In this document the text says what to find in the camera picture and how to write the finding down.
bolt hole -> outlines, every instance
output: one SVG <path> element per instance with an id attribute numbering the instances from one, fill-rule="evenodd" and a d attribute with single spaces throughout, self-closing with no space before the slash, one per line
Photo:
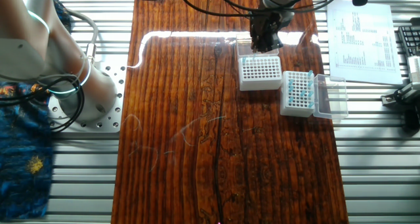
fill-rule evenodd
<path id="1" fill-rule="evenodd" d="M 106 113 L 105 108 L 101 104 L 97 104 L 96 109 L 101 113 Z"/>

wooden table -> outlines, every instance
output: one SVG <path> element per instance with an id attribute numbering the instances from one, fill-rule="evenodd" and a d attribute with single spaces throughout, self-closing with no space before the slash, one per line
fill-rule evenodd
<path id="1" fill-rule="evenodd" d="M 332 122 L 281 116 L 280 91 L 239 91 L 227 32 L 248 28 L 135 1 L 129 65 L 141 64 L 127 73 L 112 223 L 348 223 Z M 283 70 L 322 73 L 314 14 L 282 31 Z"/>

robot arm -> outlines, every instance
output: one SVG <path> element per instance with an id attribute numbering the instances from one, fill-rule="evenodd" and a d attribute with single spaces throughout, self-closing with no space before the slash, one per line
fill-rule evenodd
<path id="1" fill-rule="evenodd" d="M 93 59 L 62 25 L 53 0 L 0 0 L 0 81 L 50 84 L 68 74 L 77 76 L 85 93 L 79 121 L 100 118 L 111 110 L 115 84 L 93 66 Z M 50 91 L 63 111 L 73 115 L 77 108 L 73 85 L 63 82 Z"/>
<path id="2" fill-rule="evenodd" d="M 353 4 L 365 5 L 367 1 L 353 0 Z M 250 19 L 251 47 L 254 52 L 265 53 L 283 47 L 277 33 L 293 19 L 294 5 L 294 0 L 260 0 L 259 10 L 262 11 Z"/>

metal slotted table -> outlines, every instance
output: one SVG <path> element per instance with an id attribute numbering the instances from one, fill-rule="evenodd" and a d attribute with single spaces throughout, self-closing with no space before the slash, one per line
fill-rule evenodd
<path id="1" fill-rule="evenodd" d="M 134 0 L 61 0 L 91 17 L 100 30 L 97 60 L 124 66 L 131 39 Z M 369 0 L 391 5 L 395 30 L 420 17 L 420 0 Z M 326 9 L 315 14 L 325 73 L 329 73 Z M 85 47 L 90 27 L 77 21 L 72 34 Z M 408 77 L 400 42 L 400 68 Z M 420 223 L 420 134 L 401 136 L 397 112 L 381 105 L 387 85 L 348 83 L 350 115 L 334 125 L 351 223 Z M 23 223 L 110 223 L 119 135 L 64 135 L 56 162 L 48 214 Z"/>

keyboard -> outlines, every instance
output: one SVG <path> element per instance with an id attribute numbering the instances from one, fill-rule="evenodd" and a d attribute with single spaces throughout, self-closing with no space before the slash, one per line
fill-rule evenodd
<path id="1" fill-rule="evenodd" d="M 398 28 L 402 45 L 407 56 L 416 55 L 416 46 L 420 45 L 420 26 L 402 26 Z"/>

